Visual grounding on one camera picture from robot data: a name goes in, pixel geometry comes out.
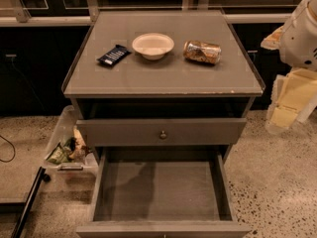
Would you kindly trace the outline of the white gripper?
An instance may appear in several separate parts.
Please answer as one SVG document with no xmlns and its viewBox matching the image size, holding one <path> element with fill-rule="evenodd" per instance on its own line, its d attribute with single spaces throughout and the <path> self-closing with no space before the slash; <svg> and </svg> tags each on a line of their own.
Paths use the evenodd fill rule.
<svg viewBox="0 0 317 238">
<path fill-rule="evenodd" d="M 283 27 L 265 37 L 261 47 L 278 50 L 280 59 L 293 66 L 273 83 L 265 128 L 271 134 L 304 123 L 317 107 L 317 0 L 302 0 Z"/>
</svg>

